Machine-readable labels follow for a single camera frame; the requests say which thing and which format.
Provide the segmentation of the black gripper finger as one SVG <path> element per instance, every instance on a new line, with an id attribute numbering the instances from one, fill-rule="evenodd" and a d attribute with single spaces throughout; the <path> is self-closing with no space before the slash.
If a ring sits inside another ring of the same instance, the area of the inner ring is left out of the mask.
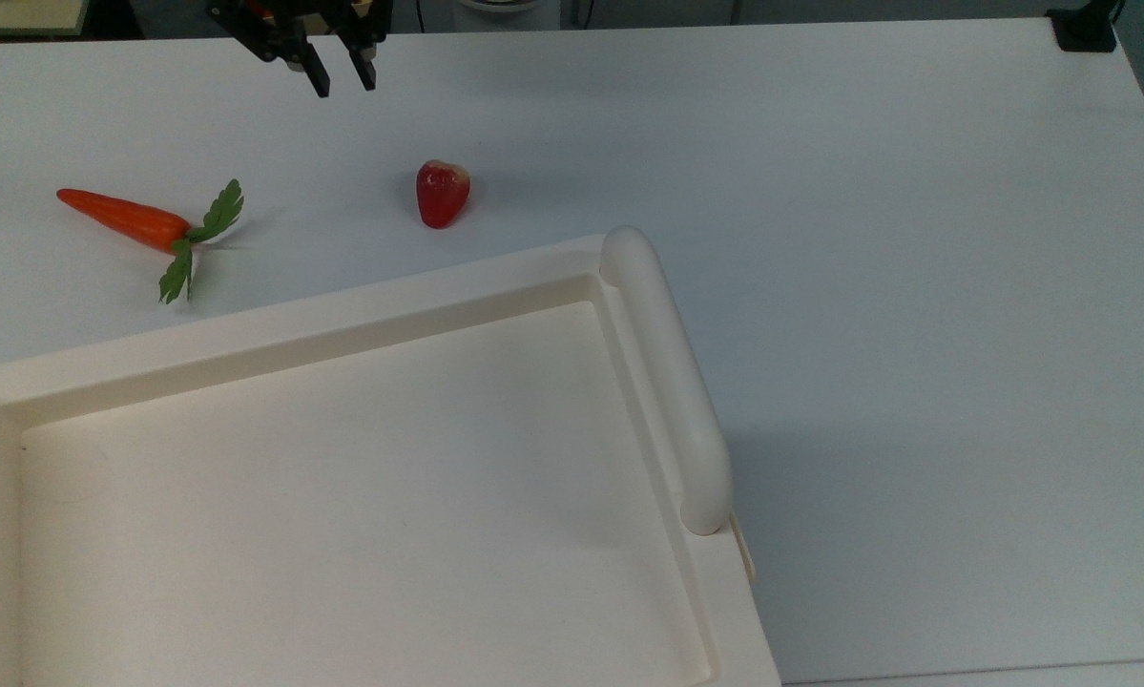
<path id="1" fill-rule="evenodd" d="M 372 27 L 340 26 L 337 35 L 345 46 L 349 59 L 352 61 L 355 73 L 362 78 L 364 90 L 375 91 L 378 73 L 374 66 L 378 49 L 378 34 Z"/>
<path id="2" fill-rule="evenodd" d="M 318 97 L 329 96 L 329 75 L 321 58 L 309 42 L 308 31 L 302 23 L 276 23 L 267 32 L 267 61 L 283 59 L 293 73 L 305 74 Z"/>

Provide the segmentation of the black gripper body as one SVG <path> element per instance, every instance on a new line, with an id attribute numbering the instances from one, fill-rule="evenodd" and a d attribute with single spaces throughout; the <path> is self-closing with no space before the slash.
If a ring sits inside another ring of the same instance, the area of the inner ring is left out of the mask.
<path id="1" fill-rule="evenodd" d="M 339 35 L 349 49 L 384 42 L 392 1 L 209 1 L 208 17 L 247 49 L 284 49 Z"/>

